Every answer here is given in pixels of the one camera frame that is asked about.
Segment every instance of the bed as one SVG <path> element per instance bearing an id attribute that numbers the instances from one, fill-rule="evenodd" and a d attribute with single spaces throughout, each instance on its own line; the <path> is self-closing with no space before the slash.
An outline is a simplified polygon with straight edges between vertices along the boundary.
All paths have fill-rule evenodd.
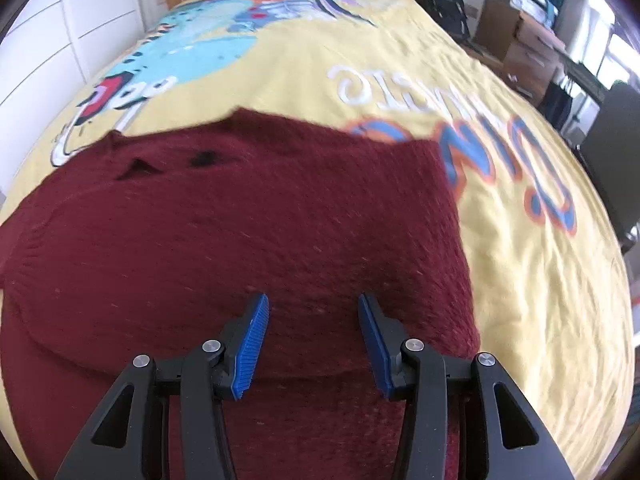
<path id="1" fill-rule="evenodd" d="M 575 477 L 594 478 L 632 393 L 630 298 L 604 206 L 552 127 L 413 0 L 175 1 L 44 132 L 0 222 L 111 129 L 138 136 L 245 107 L 382 142 L 434 139 L 482 350 L 524 391 Z M 0 388 L 0 430 L 33 472 L 10 401 Z"/>

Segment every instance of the black backpack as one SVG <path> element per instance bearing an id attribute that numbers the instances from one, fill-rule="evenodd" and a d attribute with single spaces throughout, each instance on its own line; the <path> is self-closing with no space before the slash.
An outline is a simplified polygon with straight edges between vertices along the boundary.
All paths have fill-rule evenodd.
<path id="1" fill-rule="evenodd" d="M 469 39 L 463 0 L 415 0 L 456 42 Z"/>

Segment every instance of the cartoon mouth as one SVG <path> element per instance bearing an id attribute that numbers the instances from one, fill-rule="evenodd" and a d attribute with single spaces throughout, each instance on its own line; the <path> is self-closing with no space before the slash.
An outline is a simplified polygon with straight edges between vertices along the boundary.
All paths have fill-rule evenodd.
<path id="1" fill-rule="evenodd" d="M 76 121 L 75 126 L 80 126 L 99 114 L 109 100 L 133 79 L 133 76 L 134 74 L 131 72 L 120 72 L 119 74 L 105 77 L 100 84 L 94 88 L 94 92 L 79 104 L 79 106 L 86 104 L 86 108 Z"/>

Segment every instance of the wall socket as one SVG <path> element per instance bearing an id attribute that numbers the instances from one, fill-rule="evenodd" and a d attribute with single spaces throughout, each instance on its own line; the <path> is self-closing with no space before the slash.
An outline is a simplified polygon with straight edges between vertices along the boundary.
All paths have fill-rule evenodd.
<path id="1" fill-rule="evenodd" d="M 465 13 L 468 18 L 477 20 L 478 16 L 480 15 L 480 9 L 471 5 L 465 5 Z"/>

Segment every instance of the blue cartoon print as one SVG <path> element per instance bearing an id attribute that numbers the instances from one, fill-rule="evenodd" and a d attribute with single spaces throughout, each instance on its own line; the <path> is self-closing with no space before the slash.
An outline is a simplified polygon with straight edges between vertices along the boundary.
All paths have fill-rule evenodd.
<path id="1" fill-rule="evenodd" d="M 346 18 L 373 25 L 344 9 L 340 2 L 355 4 L 353 0 L 199 0 L 176 7 L 78 105 L 75 117 L 56 139 L 52 164 L 60 166 L 75 153 L 66 148 L 74 127 L 105 109 L 116 109 L 122 110 L 123 116 L 114 129 L 124 131 L 153 97 L 240 59 L 256 43 L 255 31 L 270 23 Z"/>

